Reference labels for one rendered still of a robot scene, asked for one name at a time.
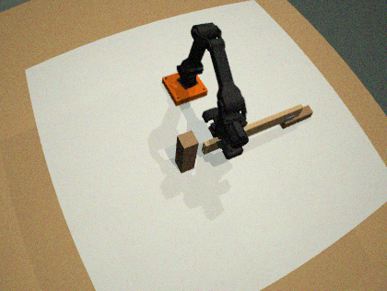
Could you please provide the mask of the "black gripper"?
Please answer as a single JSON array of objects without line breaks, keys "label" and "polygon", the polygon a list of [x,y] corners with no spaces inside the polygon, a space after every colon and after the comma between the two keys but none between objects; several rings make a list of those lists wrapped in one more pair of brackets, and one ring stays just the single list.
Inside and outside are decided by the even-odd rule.
[{"label": "black gripper", "polygon": [[217,141],[217,145],[220,149],[222,149],[224,156],[226,159],[230,160],[234,157],[237,157],[242,154],[243,148],[232,148],[228,137],[224,131],[225,128],[221,127],[217,123],[217,116],[218,116],[219,110],[218,108],[211,108],[203,112],[202,117],[205,122],[208,122],[210,120],[213,120],[214,122],[210,123],[211,126],[208,127],[210,133],[213,135],[213,137],[217,137],[219,141]]}]

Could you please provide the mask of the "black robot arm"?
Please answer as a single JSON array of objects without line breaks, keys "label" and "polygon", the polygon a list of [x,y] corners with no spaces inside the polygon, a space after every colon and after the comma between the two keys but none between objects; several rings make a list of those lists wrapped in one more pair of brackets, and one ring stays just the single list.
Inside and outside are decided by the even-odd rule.
[{"label": "black robot arm", "polygon": [[[217,123],[224,131],[232,148],[240,148],[249,142],[244,131],[247,123],[247,109],[240,90],[234,85],[229,61],[225,51],[226,43],[221,30],[212,23],[193,25],[191,29],[193,45],[188,58],[177,66],[179,78],[177,82],[184,89],[198,85],[196,75],[203,74],[202,64],[205,49],[210,53],[217,78],[217,107],[219,110]],[[218,38],[218,39],[217,39]],[[240,113],[241,111],[241,113]]]}]

